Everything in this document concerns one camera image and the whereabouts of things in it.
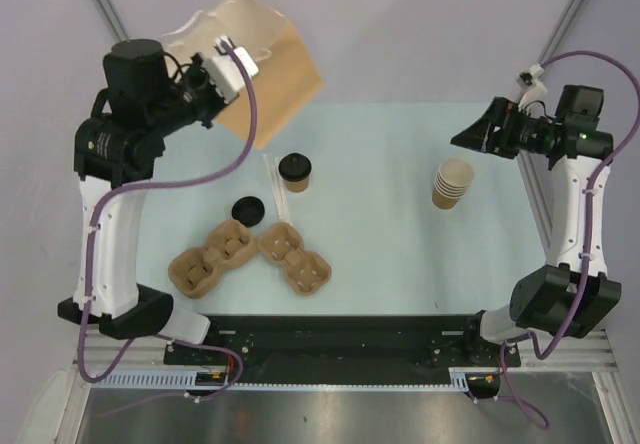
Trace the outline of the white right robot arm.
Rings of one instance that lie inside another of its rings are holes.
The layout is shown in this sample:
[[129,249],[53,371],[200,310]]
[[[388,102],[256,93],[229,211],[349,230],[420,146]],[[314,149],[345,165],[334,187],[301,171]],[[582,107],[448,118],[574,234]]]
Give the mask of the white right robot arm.
[[601,243],[607,158],[613,137],[598,130],[601,89],[567,85],[552,117],[494,98],[484,114],[455,135],[453,145],[513,159],[527,151],[545,157],[554,193],[545,264],[520,279],[508,305],[476,316],[461,340],[463,357],[484,365],[497,343],[529,331],[583,338],[618,304],[621,285],[608,278]]

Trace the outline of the brown pulp cup carrier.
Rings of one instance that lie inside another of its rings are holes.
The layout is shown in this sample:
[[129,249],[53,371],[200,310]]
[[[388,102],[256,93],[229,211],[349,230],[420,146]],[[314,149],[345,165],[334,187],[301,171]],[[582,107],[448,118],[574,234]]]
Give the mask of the brown pulp cup carrier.
[[171,261],[168,276],[177,290],[200,299],[215,289],[224,275],[255,257],[257,240],[239,221],[229,219],[209,233],[200,247],[191,247]]

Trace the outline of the aluminium frame rail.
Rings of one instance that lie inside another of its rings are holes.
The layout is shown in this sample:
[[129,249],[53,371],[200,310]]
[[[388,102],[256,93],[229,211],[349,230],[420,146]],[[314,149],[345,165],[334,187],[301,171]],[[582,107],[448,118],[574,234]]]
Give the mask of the aluminium frame rail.
[[[105,370],[123,346],[121,341],[91,331],[86,339],[85,363],[91,374]],[[165,343],[142,338],[132,344],[116,369],[165,369]],[[530,341],[518,345],[521,366],[515,372],[616,372],[618,366],[604,331],[584,339],[565,338],[545,360],[539,360]]]

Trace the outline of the black plastic cup lid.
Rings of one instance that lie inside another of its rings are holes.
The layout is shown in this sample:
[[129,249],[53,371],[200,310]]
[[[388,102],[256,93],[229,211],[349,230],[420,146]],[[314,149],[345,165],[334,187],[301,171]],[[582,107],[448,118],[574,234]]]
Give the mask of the black plastic cup lid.
[[294,152],[280,160],[278,170],[280,176],[284,174],[290,178],[303,177],[306,174],[311,174],[312,163],[306,155]]

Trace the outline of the single brown paper cup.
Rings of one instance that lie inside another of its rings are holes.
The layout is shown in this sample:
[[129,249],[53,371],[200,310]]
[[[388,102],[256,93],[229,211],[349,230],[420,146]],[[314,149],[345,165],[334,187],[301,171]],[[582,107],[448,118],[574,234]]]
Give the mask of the single brown paper cup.
[[281,175],[285,188],[291,193],[301,193],[304,192],[310,185],[310,174],[306,174],[303,177],[295,177],[290,178]]

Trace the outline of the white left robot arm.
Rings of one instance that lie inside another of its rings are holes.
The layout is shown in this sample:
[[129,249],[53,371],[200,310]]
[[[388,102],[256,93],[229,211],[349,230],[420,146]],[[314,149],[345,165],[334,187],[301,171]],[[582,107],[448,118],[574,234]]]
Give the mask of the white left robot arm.
[[135,39],[115,44],[103,59],[106,87],[75,135],[74,170],[83,203],[82,264],[74,294],[57,306],[60,318],[95,324],[118,340],[161,335],[186,341],[197,362],[214,361],[221,340],[208,318],[178,306],[166,293],[138,283],[136,253],[142,208],[170,134],[213,119],[258,69],[247,51],[196,53],[177,64],[161,43]]

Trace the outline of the single pulp cup carrier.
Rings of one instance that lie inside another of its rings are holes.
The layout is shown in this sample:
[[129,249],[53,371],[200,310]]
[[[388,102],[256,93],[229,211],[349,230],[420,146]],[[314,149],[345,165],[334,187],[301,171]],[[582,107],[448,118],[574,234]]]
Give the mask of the single pulp cup carrier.
[[298,295],[317,293],[330,279],[332,268],[314,251],[307,250],[299,232],[287,222],[273,224],[258,238],[261,254],[282,269],[283,278]]

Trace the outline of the stack of brown paper cups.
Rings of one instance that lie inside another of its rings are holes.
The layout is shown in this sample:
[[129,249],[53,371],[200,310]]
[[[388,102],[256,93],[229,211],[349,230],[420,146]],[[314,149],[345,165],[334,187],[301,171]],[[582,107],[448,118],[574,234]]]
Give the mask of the stack of brown paper cups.
[[462,199],[475,178],[472,165],[463,159],[451,158],[441,163],[432,192],[433,204],[450,210]]

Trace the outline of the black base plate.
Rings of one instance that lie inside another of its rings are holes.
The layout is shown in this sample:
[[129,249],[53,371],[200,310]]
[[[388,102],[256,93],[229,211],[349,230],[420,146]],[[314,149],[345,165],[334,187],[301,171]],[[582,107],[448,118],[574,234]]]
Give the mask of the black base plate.
[[479,338],[472,315],[211,315],[204,343],[250,364],[276,355],[392,358],[427,367],[494,367],[500,346]]

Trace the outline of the paper wrapped straw two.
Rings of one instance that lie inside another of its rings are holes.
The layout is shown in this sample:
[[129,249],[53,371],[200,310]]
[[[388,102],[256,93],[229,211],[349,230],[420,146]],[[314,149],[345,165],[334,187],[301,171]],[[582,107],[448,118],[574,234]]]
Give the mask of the paper wrapped straw two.
[[282,177],[280,176],[278,170],[278,164],[280,159],[275,157],[273,159],[272,164],[272,179],[274,186],[274,194],[276,199],[276,208],[278,212],[279,219],[283,222],[286,222],[289,225],[293,225],[291,219],[291,213],[289,209],[288,199],[287,199],[287,190],[285,188]]

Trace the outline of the brown paper bag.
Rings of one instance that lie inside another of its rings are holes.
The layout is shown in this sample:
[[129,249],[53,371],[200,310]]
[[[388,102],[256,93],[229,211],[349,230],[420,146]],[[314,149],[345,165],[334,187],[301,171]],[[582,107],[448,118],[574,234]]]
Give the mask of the brown paper bag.
[[321,89],[323,80],[291,20],[260,0],[221,0],[159,41],[178,61],[188,62],[197,52],[215,56],[222,36],[246,49],[257,65],[253,147],[262,149]]

